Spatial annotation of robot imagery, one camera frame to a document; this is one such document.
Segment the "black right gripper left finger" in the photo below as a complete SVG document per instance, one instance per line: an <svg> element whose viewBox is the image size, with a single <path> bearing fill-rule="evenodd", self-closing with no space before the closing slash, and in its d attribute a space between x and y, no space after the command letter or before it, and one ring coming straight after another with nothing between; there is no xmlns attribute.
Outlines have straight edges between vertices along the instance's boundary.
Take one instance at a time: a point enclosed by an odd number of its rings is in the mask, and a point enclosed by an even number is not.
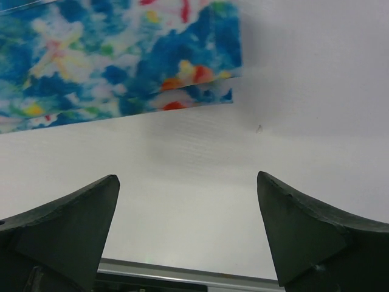
<svg viewBox="0 0 389 292"><path fill-rule="evenodd" d="M1 291L92 291L119 197L103 177L1 220Z"/></svg>

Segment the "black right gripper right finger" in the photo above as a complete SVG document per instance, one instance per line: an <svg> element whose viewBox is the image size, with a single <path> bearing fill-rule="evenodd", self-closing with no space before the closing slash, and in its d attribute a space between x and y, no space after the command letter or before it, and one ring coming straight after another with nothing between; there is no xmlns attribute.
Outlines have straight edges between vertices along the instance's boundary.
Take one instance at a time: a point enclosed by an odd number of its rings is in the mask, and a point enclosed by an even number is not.
<svg viewBox="0 0 389 292"><path fill-rule="evenodd" d="M388 224L345 212L259 172L257 194L279 286L388 291Z"/></svg>

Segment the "blue floral skirt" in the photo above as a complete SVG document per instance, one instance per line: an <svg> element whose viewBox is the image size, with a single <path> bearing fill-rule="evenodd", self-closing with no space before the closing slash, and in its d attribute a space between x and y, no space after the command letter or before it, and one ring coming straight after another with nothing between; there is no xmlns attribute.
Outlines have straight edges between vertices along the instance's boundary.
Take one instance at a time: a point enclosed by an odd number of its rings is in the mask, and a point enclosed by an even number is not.
<svg viewBox="0 0 389 292"><path fill-rule="evenodd" d="M232 102L234 1L2 1L1 132Z"/></svg>

